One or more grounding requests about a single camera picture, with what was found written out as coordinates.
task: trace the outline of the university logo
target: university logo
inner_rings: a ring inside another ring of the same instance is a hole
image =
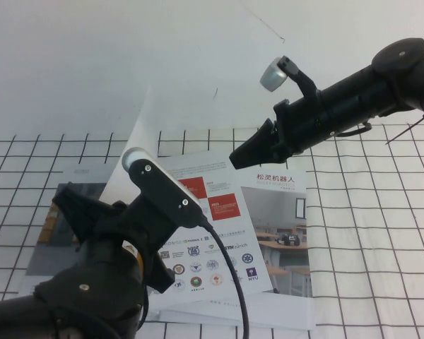
[[[160,252],[160,257],[162,259],[169,259],[170,258],[170,252],[169,251],[162,251],[162,252]]]
[[[218,268],[218,261],[217,260],[209,260],[206,264],[206,267],[209,270],[216,270]]]
[[[223,276],[221,274],[213,274],[210,281],[212,285],[219,286],[223,283]]]
[[[247,268],[248,280],[257,280],[256,268]]]
[[[185,288],[185,282],[182,279],[176,279],[175,283],[172,284],[175,291],[181,292]]]
[[[252,256],[250,253],[245,253],[245,254],[242,256],[242,261],[243,261],[244,263],[252,263],[252,262],[253,262],[253,256]]]
[[[187,247],[189,250],[190,256],[198,256],[199,255],[199,246]]]
[[[200,263],[193,263],[190,265],[190,269],[192,270],[192,272],[199,272],[201,271],[201,269],[203,268],[203,266]]]
[[[199,287],[201,286],[202,283],[203,283],[203,280],[201,280],[200,277],[193,277],[190,280],[190,285],[192,285],[193,287]]]
[[[184,265],[181,265],[180,263],[176,264],[172,270],[176,273],[176,274],[183,274],[183,272],[185,272],[185,267]]]

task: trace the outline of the paper sheet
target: paper sheet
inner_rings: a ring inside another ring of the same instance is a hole
[[[239,185],[246,192],[245,200],[255,227],[256,225],[266,227],[264,231],[271,232],[271,230],[279,230],[282,227],[295,227],[299,223],[306,224],[306,220],[294,218],[297,213],[302,212],[301,208],[296,210],[301,206],[296,206],[295,199],[306,197],[304,172],[250,167],[239,170],[237,177]],[[279,267],[279,262],[277,264],[270,262],[270,264]],[[314,328],[314,300],[309,297],[286,295],[289,287],[282,288],[278,285],[281,285],[282,281],[287,283],[288,279],[280,281],[281,277],[278,277],[278,283],[275,283],[276,278],[272,276],[273,288],[280,290],[280,293],[259,293],[246,296],[250,323],[253,326],[298,330]],[[240,324],[242,315],[238,300],[233,298],[175,305],[162,310],[159,319],[161,321],[176,319],[189,323],[197,321],[198,323],[210,323],[209,317],[213,319],[212,323],[217,323],[219,319],[222,319],[227,323],[234,321],[234,323]]]
[[[157,158],[157,116],[151,114],[153,100],[153,91],[150,87],[122,154],[129,148],[138,146],[144,148],[152,157]],[[121,159],[122,156],[119,158],[118,164],[100,196],[100,200],[108,204],[112,204],[116,200],[131,203],[140,194],[140,189],[130,180],[129,175],[122,167]]]

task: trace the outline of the black plastic part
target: black plastic part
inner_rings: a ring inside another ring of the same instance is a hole
[[[22,328],[46,328],[54,331],[54,322],[47,305],[33,296],[0,302],[0,335],[9,331],[19,334]]]
[[[372,69],[378,74],[398,75],[410,70],[424,59],[424,39],[403,39],[386,46],[372,59]]]
[[[68,185],[53,201],[81,243],[85,237],[118,238],[121,243],[127,240],[139,250],[143,259],[145,284],[160,293],[173,284],[175,274],[166,268],[157,251],[177,226],[147,201],[143,193],[124,208],[122,202],[109,206],[82,196]]]
[[[363,122],[364,127],[361,129],[354,129],[353,131],[343,132],[338,134],[338,138],[348,138],[349,136],[357,136],[359,134],[366,133],[372,129],[372,125],[369,122]]]
[[[113,328],[120,338],[135,337],[144,301],[143,275],[133,254],[119,237],[93,237],[81,249],[76,266],[63,270],[35,288],[35,296],[59,310],[65,326],[81,329],[92,338],[95,328]],[[66,314],[75,312],[75,316]]]
[[[281,157],[274,155],[272,147],[277,144],[278,135],[273,122],[267,119],[261,128],[230,155],[235,169],[277,162]]]
[[[69,183],[52,201],[63,212],[78,242],[82,244],[93,234],[99,220],[119,215],[120,210],[71,189]]]
[[[147,165],[151,166],[149,172],[145,171]],[[157,165],[149,160],[137,160],[129,168],[129,176],[145,199],[172,222],[173,233],[178,227],[193,228],[200,224],[203,217],[201,206],[184,191],[186,188],[181,189]],[[187,200],[187,205],[182,203],[184,200]]]
[[[368,131],[369,125],[346,132],[377,116],[413,109],[424,111],[423,39],[404,39],[389,45],[374,57],[371,65],[322,91],[312,90],[314,83],[305,80],[309,78],[301,70],[296,71],[288,58],[284,63],[281,60],[278,66],[284,66],[283,71],[299,87],[302,84],[304,97],[293,103],[283,100],[274,106],[278,138],[251,137],[231,154],[235,168],[282,162],[330,136]],[[235,154],[242,150],[246,157]]]
[[[297,83],[299,89],[305,97],[314,97],[317,90],[314,81],[304,74],[297,65],[288,57],[283,56],[277,63],[278,67],[286,73],[289,78]]]

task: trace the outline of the white wall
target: white wall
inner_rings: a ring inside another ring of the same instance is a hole
[[[296,217],[297,198],[306,194],[242,187],[249,216],[255,227],[293,228],[306,225],[306,219]]]
[[[424,1],[0,0],[0,134],[130,133],[150,83],[161,128],[260,124],[300,97],[258,84],[274,57],[324,88],[404,37]]]

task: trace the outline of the black robotic arm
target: black robotic arm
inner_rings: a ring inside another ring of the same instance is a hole
[[[332,136],[369,131],[368,120],[374,117],[412,109],[424,112],[424,40],[404,39],[385,47],[368,67],[325,90],[318,90],[286,56],[271,63],[261,84],[274,91],[286,78],[298,84],[304,97],[274,106],[276,121],[267,119],[232,152],[236,169],[285,162]],[[347,131],[358,124],[364,127]]]

